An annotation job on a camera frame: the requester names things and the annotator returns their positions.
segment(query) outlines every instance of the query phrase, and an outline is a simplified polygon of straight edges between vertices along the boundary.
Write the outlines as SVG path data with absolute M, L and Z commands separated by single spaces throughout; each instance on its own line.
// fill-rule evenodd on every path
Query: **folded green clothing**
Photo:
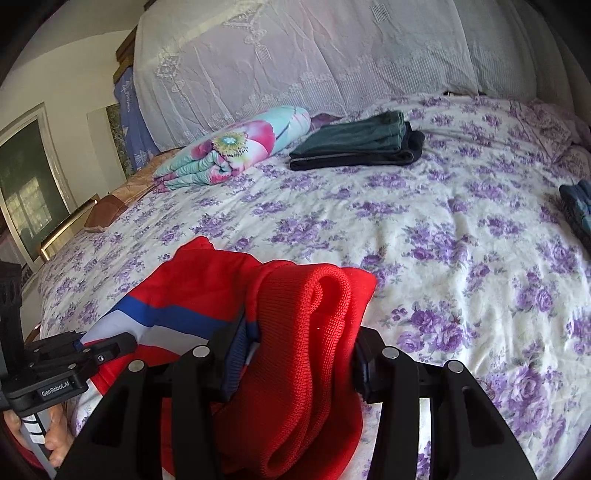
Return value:
M 291 158 L 331 153 L 393 153 L 406 133 L 400 111 L 384 112 L 359 122 L 325 125 L 291 152 Z

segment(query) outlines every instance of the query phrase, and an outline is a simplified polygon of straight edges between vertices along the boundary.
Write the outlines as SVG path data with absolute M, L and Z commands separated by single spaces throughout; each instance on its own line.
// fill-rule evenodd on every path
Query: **finger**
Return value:
M 61 417 L 63 416 L 63 414 L 64 407 L 61 403 L 49 407 L 49 417 L 51 418 L 52 423 L 59 423 L 61 421 Z
M 58 421 L 52 421 L 49 431 L 45 435 L 45 446 L 48 450 L 55 450 L 67 446 L 68 422 L 66 416 L 56 415 Z
M 6 422 L 8 430 L 10 430 L 12 435 L 14 435 L 17 442 L 21 446 L 25 447 L 27 450 L 30 450 L 29 444 L 27 443 L 27 441 L 25 440 L 25 437 L 23 437 L 20 432 L 21 419 L 18 418 L 18 415 L 16 413 L 14 413 L 12 410 L 5 411 L 4 412 L 4 421 Z
M 58 448 L 54 450 L 51 455 L 49 456 L 49 463 L 53 468 L 61 467 L 61 464 L 64 462 L 66 455 L 69 449 Z

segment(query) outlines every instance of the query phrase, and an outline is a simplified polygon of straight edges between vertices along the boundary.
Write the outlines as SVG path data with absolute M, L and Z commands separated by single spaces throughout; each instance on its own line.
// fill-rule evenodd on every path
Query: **pillow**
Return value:
M 144 168 L 132 175 L 121 187 L 101 198 L 92 207 L 84 224 L 84 230 L 91 233 L 104 232 L 119 216 L 127 210 L 127 206 L 142 198 L 154 188 L 152 175 L 166 160 L 174 157 L 178 148 L 156 155 Z
M 104 232 L 105 228 L 119 218 L 127 206 L 113 194 L 101 198 L 92 207 L 90 215 L 84 224 L 84 230 L 90 233 Z

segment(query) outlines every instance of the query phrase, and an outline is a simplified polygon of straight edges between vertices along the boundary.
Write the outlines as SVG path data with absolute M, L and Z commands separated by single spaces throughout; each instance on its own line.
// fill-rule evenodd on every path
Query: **white stripe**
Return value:
M 248 355 L 246 356 L 246 362 L 244 362 L 245 365 L 251 364 L 252 357 L 255 355 L 256 351 L 258 350 L 259 345 L 260 345 L 259 342 L 252 342 L 251 343 L 251 348 L 248 351 Z
M 23 425 L 27 428 L 27 430 L 29 431 L 29 433 L 36 433 L 39 435 L 42 435 L 43 432 L 41 431 L 41 426 L 38 423 L 25 423 L 23 422 Z
M 123 332 L 131 333 L 140 345 L 157 346 L 182 355 L 198 345 L 205 345 L 207 340 L 196 335 L 178 332 L 170 328 L 146 327 L 136 322 L 126 313 L 115 310 L 99 319 L 81 338 L 82 343 L 104 340 Z
M 43 435 L 30 435 L 29 438 L 33 443 L 43 445 L 45 443 L 45 437 Z
M 162 480 L 174 480 L 174 477 L 170 475 L 164 468 L 162 469 Z

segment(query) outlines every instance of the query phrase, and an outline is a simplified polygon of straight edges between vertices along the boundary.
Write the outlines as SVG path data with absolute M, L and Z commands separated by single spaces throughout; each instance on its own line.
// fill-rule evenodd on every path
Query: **floral blanket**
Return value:
M 353 119 L 386 109 L 427 136 L 409 167 L 293 172 L 283 151 L 221 185 L 150 193 L 105 233 L 81 233 L 42 270 L 43 335 L 88 329 L 197 235 L 261 261 L 355 265 L 379 280 L 364 324 L 417 360 L 464 362 L 552 479 L 591 424 L 591 262 L 558 196 L 590 175 L 591 155 L 573 146 L 591 146 L 589 129 L 548 105 L 483 97 L 396 98 Z M 344 479 L 367 476 L 379 412 L 365 407 Z

